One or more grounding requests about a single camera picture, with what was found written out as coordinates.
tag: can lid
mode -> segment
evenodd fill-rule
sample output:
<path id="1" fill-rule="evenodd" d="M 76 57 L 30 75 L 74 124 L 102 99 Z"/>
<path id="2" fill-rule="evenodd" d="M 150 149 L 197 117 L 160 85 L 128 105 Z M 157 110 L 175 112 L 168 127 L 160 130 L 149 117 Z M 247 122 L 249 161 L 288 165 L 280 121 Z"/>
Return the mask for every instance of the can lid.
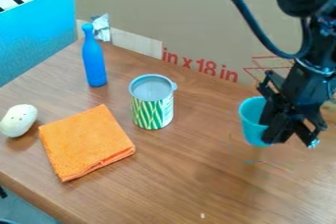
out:
<path id="1" fill-rule="evenodd" d="M 130 94 L 143 101 L 162 100 L 176 89 L 176 84 L 168 78 L 156 74 L 139 76 L 131 81 L 129 87 Z"/>

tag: folded towel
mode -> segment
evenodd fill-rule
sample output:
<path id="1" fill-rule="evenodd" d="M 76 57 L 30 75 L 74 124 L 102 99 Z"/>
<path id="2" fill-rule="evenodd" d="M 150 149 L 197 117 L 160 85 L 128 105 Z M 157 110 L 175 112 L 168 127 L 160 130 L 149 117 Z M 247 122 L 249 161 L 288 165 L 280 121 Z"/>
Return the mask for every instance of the folded towel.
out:
<path id="1" fill-rule="evenodd" d="M 136 151 L 105 105 L 41 126 L 39 134 L 62 182 L 77 179 Z"/>

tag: blue spray bottle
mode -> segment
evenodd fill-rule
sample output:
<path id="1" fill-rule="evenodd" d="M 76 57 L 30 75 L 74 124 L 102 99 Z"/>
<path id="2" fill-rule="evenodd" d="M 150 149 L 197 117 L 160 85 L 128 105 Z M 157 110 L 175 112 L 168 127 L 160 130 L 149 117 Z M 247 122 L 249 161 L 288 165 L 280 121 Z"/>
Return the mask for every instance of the blue spray bottle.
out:
<path id="1" fill-rule="evenodd" d="M 82 56 L 87 82 L 90 86 L 103 86 L 107 82 L 104 52 L 99 43 L 94 39 L 93 25 L 84 24 L 82 30 L 85 34 Z"/>

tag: wooden table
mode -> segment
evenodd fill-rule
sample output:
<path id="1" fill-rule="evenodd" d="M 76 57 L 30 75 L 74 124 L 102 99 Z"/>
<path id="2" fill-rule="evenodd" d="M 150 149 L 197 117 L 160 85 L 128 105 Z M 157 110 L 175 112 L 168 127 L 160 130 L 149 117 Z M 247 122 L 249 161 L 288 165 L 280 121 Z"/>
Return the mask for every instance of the wooden table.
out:
<path id="1" fill-rule="evenodd" d="M 38 123 L 24 137 L 0 137 L 0 185 L 64 223 L 336 223 L 331 115 L 315 150 L 297 138 L 255 148 L 244 141 L 237 115 L 240 102 L 255 94 L 250 88 L 110 45 L 104 45 L 109 83 L 89 88 L 80 45 L 0 89 L 0 115 L 19 103 L 39 110 Z M 128 84 L 146 73 L 179 85 L 175 119 L 159 131 L 142 130 L 131 119 Z M 37 126 L 101 103 L 137 153 L 62 184 Z"/>

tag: metal can rim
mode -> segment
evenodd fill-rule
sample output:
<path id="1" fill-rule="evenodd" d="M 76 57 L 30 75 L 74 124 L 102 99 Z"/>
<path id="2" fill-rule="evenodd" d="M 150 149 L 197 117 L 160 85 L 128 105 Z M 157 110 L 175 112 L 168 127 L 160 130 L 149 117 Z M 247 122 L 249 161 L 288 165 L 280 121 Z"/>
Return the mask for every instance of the metal can rim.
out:
<path id="1" fill-rule="evenodd" d="M 170 95 L 171 95 L 171 94 L 178 88 L 178 86 L 177 86 L 174 82 L 172 82 L 170 79 L 168 79 L 168 78 L 165 77 L 165 76 L 158 75 L 158 74 L 145 74 L 145 75 L 138 76 L 137 78 L 134 78 L 134 79 L 130 82 L 130 84 L 129 84 L 129 93 L 130 93 L 130 95 L 131 95 L 132 97 L 135 97 L 135 98 L 137 98 L 137 99 L 139 99 L 139 100 L 141 100 L 141 101 L 146 101 L 146 102 L 154 102 L 154 101 L 157 101 L 157 100 L 147 100 L 147 99 L 142 99 L 142 98 L 140 98 L 140 97 L 137 97 L 137 96 L 133 93 L 133 91 L 132 91 L 132 88 L 133 88 L 134 84 L 135 84 L 138 80 L 140 80 L 140 79 L 145 79 L 145 78 L 149 78 L 149 77 L 157 77 L 157 78 L 161 78 L 161 79 L 164 79 L 165 81 L 167 81 L 167 82 L 170 84 L 171 90 L 170 90 L 170 92 L 169 92 L 169 95 L 167 95 L 166 97 L 163 97 L 162 100 L 168 98 L 168 97 L 169 97 L 169 96 L 170 96 Z"/>

